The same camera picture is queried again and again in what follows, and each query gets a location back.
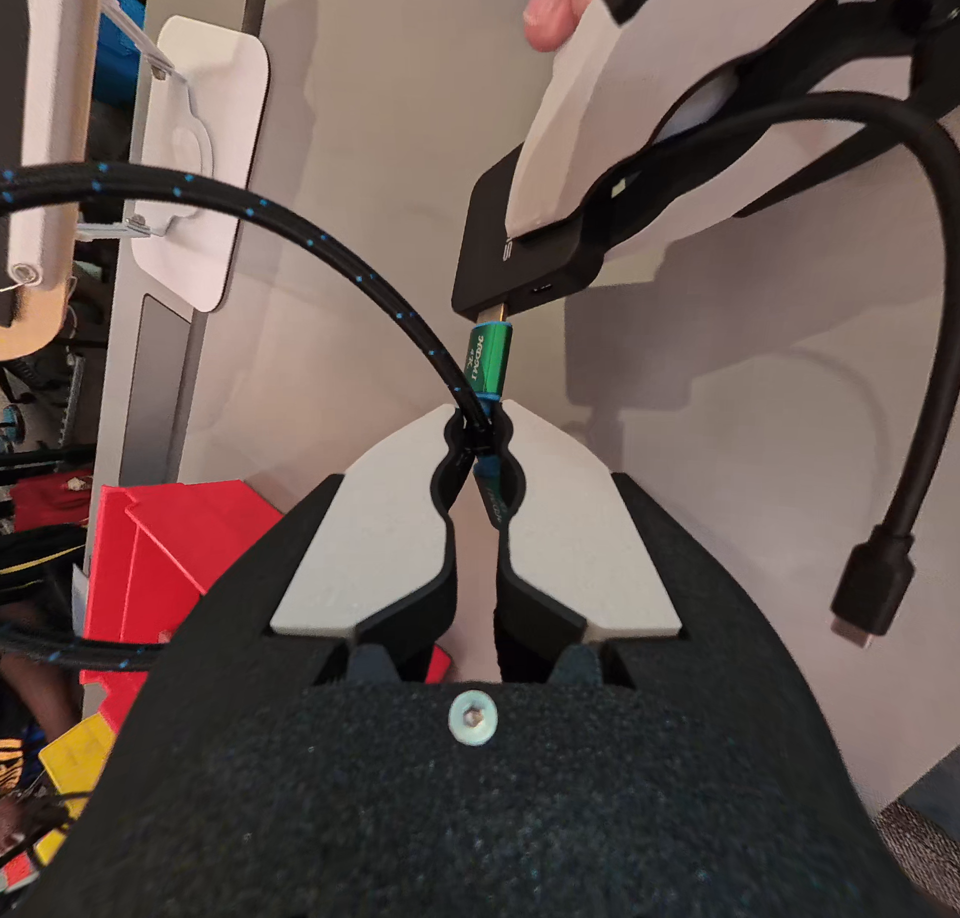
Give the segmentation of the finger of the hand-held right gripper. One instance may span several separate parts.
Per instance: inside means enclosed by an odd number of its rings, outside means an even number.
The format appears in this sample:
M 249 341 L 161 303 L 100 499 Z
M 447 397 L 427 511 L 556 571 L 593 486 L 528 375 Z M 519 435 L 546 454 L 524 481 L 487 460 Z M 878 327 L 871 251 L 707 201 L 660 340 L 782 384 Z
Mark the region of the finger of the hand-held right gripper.
M 619 22 L 615 0 L 592 0 L 554 59 L 522 145 L 503 250 L 571 216 L 688 94 L 766 48 L 817 1 L 642 0 Z
M 611 198 L 610 257 L 748 216 L 895 144 L 879 126 L 786 122 L 679 152 L 694 129 L 813 93 L 894 97 L 938 118 L 958 104 L 958 4 L 815 3 L 766 48 L 670 113 Z

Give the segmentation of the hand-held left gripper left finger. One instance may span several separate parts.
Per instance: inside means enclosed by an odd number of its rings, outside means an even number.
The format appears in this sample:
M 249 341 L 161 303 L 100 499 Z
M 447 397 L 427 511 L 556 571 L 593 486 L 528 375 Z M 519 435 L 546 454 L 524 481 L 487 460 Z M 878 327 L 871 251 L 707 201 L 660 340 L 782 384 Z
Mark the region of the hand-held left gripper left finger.
M 271 632 L 381 646 L 402 676 L 428 674 L 457 609 L 450 508 L 466 481 L 464 431 L 461 411 L 439 406 L 339 476 Z

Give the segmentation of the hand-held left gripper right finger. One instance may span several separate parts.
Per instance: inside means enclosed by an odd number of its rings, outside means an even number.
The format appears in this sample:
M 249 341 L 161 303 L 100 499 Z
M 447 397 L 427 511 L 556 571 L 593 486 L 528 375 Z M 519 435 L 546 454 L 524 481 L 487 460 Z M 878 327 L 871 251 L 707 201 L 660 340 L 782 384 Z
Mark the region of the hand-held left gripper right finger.
M 617 476 L 515 401 L 492 409 L 494 636 L 503 676 L 548 676 L 569 647 L 673 640 L 681 618 Z

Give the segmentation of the black braided cable green plug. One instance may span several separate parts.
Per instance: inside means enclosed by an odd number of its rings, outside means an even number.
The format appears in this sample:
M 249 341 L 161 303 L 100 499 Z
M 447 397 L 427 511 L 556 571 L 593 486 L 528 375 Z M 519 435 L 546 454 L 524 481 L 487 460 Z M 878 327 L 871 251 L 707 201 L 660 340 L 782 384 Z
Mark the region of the black braided cable green plug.
M 67 163 L 7 169 L 2 174 L 2 221 L 15 213 L 55 209 L 97 196 L 156 200 L 251 221 L 312 254 L 358 287 L 402 328 L 459 407 L 464 424 L 458 426 L 459 432 L 454 430 L 453 464 L 459 469 L 454 471 L 460 481 L 454 491 L 455 500 L 466 479 L 466 469 L 474 463 L 474 453 L 492 450 L 493 427 L 465 374 L 438 336 L 382 276 L 323 229 L 289 209 L 198 173 L 174 169 L 124 163 Z M 437 614 L 432 610 L 429 614 L 421 613 L 424 603 L 420 599 L 416 607 L 411 605 L 412 599 L 404 599 L 400 602 L 400 611 L 377 613 L 372 624 L 362 624 L 359 638 L 352 641 L 381 646 L 394 664 L 404 665 L 440 635 L 437 632 L 429 639 L 416 637 L 414 625 L 429 625 L 428 630 L 436 631 L 440 627 L 438 614 L 455 611 L 455 584 L 450 587 L 443 584 L 439 593 Z M 67 638 L 65 634 L 30 630 L 18 624 L 2 624 L 1 635 L 3 651 L 45 661 L 58 668 L 93 672 L 147 672 L 164 648 Z

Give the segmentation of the red plastic bin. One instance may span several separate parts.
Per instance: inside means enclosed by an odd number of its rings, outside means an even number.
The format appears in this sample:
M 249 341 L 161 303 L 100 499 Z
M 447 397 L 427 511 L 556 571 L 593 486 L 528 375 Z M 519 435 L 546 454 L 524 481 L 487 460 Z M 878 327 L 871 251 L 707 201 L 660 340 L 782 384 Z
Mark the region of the red plastic bin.
M 82 636 L 166 648 L 225 579 L 224 611 L 202 615 L 200 653 L 217 659 L 228 641 L 242 642 L 245 634 L 351 648 L 277 635 L 269 627 L 341 475 L 324 479 L 285 515 L 242 480 L 104 487 Z M 146 679 L 147 672 L 80 670 L 83 684 L 103 689 L 100 713 L 114 732 Z

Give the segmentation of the yellow plastic bin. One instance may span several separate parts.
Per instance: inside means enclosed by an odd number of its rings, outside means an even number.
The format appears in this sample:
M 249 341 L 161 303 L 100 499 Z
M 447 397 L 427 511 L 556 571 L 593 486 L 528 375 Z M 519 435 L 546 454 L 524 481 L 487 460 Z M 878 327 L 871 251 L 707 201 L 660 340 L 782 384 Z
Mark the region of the yellow plastic bin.
M 66 838 L 66 831 L 89 803 L 115 741 L 111 725 L 95 712 L 41 750 L 39 756 L 52 786 L 52 797 L 58 809 L 66 813 L 65 826 L 55 832 L 59 841 Z

